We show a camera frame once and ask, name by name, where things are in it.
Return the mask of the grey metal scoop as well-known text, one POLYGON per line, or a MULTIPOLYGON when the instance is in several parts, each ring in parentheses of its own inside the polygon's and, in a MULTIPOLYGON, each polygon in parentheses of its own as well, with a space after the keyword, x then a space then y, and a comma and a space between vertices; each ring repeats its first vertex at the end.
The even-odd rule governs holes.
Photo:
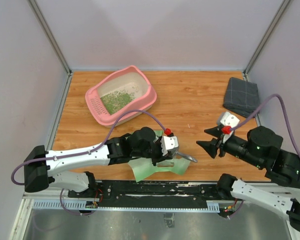
POLYGON ((182 152, 179 152, 178 150, 172 150, 172 156, 175 158, 176 156, 180 156, 190 162, 194 162, 194 163, 197 163, 198 160, 196 158, 194 158, 193 156, 191 155, 188 155, 188 154, 185 154, 185 153, 182 153, 182 152))

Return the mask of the green cat litter bag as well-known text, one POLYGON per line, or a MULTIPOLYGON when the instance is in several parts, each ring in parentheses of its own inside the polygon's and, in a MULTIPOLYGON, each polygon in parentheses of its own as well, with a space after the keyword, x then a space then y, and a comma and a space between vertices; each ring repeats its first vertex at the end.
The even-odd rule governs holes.
MULTIPOLYGON (((163 136, 162 130, 152 130, 151 128, 145 131, 146 136, 150 136, 153 140, 157 140, 158 137, 163 136)), ((178 175, 183 175, 187 170, 190 161, 176 156, 170 160, 164 160, 158 163, 156 166, 152 165, 151 159, 148 158, 138 158, 131 160, 128 165, 131 167, 134 178, 137 182, 145 180, 154 173, 159 172, 172 172, 178 175)))

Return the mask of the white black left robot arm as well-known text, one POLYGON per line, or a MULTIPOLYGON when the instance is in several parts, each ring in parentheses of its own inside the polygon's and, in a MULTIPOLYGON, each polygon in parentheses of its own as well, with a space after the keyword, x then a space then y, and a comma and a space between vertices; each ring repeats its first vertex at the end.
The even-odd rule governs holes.
POLYGON ((48 187, 68 189, 93 197, 97 185, 92 174, 71 172, 88 166, 109 166, 146 158, 155 166, 171 160, 179 148, 174 134, 156 136, 149 127, 108 139, 90 147, 64 151, 46 150, 43 145, 33 148, 24 160, 24 190, 36 193, 48 187))

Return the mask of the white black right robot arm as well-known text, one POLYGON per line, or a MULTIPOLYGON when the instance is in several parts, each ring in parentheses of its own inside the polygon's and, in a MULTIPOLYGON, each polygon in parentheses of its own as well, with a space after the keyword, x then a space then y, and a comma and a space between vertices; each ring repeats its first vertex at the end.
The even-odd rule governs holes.
POLYGON ((224 141, 225 135, 217 126, 205 130, 205 133, 212 135, 213 139, 196 143, 211 158, 230 154, 259 170, 265 170, 266 178, 292 195, 290 198, 275 195, 224 173, 216 184, 217 196, 222 200, 236 198, 248 201, 270 210, 300 232, 300 157, 281 148, 283 138, 264 126, 250 130, 246 140, 231 135, 224 141))

